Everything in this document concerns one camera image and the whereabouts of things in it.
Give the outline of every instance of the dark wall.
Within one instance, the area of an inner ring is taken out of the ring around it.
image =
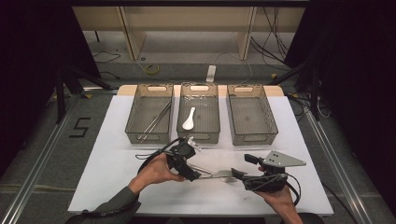
[[[352,150],[396,216],[396,16],[390,4],[356,4],[332,38],[320,90]]]
[[[67,64],[99,77],[71,7],[0,2],[0,175],[21,148]]]
[[[313,43],[315,43],[320,36],[320,32],[322,32],[321,28],[335,11],[335,8],[332,10],[329,10],[329,8],[327,4],[314,4],[305,9],[298,32],[296,32],[285,58],[287,66],[296,67],[311,53],[314,47]]]

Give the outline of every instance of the sleeve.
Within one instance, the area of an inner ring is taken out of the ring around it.
[[[125,187],[107,203],[99,205],[93,212],[101,213],[118,210],[132,203],[135,198],[136,195],[128,187]],[[109,217],[73,216],[66,221],[66,224],[126,224],[134,216],[140,204],[140,202],[136,201],[128,210]]]

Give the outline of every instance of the white table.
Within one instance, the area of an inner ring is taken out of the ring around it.
[[[91,211],[100,203],[108,201],[136,175],[143,161],[135,155],[153,151],[149,148],[139,149],[141,145],[132,146],[124,132],[133,100],[133,96],[113,97],[68,211]],[[244,154],[264,158],[271,150],[278,150],[306,161],[306,166],[286,169],[299,180],[302,188],[298,212],[320,216],[333,214],[287,97],[268,97],[279,134],[271,146],[262,147],[234,147],[231,144],[225,100],[225,95],[220,94],[219,112],[222,116],[219,144],[203,146],[204,149],[189,162],[214,172],[233,167],[250,175],[260,175],[257,166],[244,161]],[[175,106],[173,127],[176,127],[177,111],[178,106]],[[176,128],[171,136],[172,139],[177,138]],[[292,178],[289,182],[298,190]],[[142,203],[137,212],[140,216],[262,217],[275,213],[261,197],[245,190],[240,181],[225,183],[219,179],[148,186],[141,192],[139,201]]]

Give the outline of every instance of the gray floor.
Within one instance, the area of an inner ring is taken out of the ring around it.
[[[152,33],[147,36],[145,46],[139,61],[132,62],[125,50],[122,34],[99,33],[101,43],[95,42],[93,32],[86,32],[87,41],[92,52],[110,51],[119,53],[120,57],[111,63],[98,63],[101,72],[111,72],[120,77],[115,79],[112,75],[103,73],[103,80],[113,86],[123,84],[136,84],[143,82],[163,82],[160,79],[146,77],[137,63],[155,63],[161,68],[156,78],[174,80],[205,81],[207,67],[213,64],[215,58],[221,52],[231,52],[237,55],[237,47],[232,33]],[[257,40],[263,42],[265,34],[255,34]],[[292,34],[284,34],[285,42],[292,40]],[[276,52],[274,40],[269,44],[273,52]],[[114,58],[114,55],[98,55],[98,62],[105,62]],[[275,61],[266,60],[269,64]],[[282,75],[285,71],[279,71],[265,65],[262,56],[249,50],[247,62],[251,66],[252,78],[247,83],[268,83],[271,74]],[[219,84],[240,83],[250,76],[248,65],[236,60],[231,55],[222,54],[216,60],[218,66],[215,81]],[[284,92],[293,92],[291,79],[282,83]],[[81,81],[86,87],[94,87],[89,82]],[[92,146],[96,139],[106,110],[111,101],[111,94],[102,94],[91,91],[89,97],[78,99],[70,117],[62,131],[62,135],[49,157],[47,165],[38,179],[36,188],[25,205],[18,223],[64,223],[71,214],[67,212],[74,189],[83,173],[85,164],[90,156]],[[295,112],[301,112],[301,108],[295,102],[290,101]],[[13,198],[29,175],[36,159],[47,143],[52,130],[55,129],[57,116],[56,100],[49,99],[48,105],[43,108],[42,116],[26,140],[26,148],[21,150],[7,172],[0,180],[0,215],[3,216]],[[74,126],[78,118],[90,118],[83,120],[80,124],[88,127],[85,137],[70,138],[73,134],[82,134],[82,130],[75,130]],[[347,198],[337,182],[332,167],[326,159],[323,149],[315,136],[309,123],[308,116],[296,117],[302,131],[305,143],[317,168],[320,179],[329,186],[335,194],[348,206]],[[342,130],[333,117],[321,118],[323,126],[331,144],[345,167],[348,177],[359,196],[373,223],[396,223],[395,217],[387,208],[381,196],[375,189],[359,161],[353,157]],[[325,223],[353,223],[346,210],[328,193],[329,200],[334,209],[334,215],[324,217]],[[260,219],[227,220],[230,223],[261,223]],[[268,217],[267,223],[279,223],[279,218]]]

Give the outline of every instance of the gray plastic tray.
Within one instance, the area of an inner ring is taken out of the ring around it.
[[[172,103],[173,85],[138,85],[125,128],[131,143],[169,143]]]
[[[192,107],[195,107],[195,113],[192,117],[194,127],[191,130],[184,130],[182,125],[189,116]],[[182,83],[177,135],[179,137],[193,136],[197,143],[216,144],[219,141],[219,132],[219,92],[217,85]]]
[[[271,145],[278,133],[262,85],[229,85],[227,106],[233,145]]]

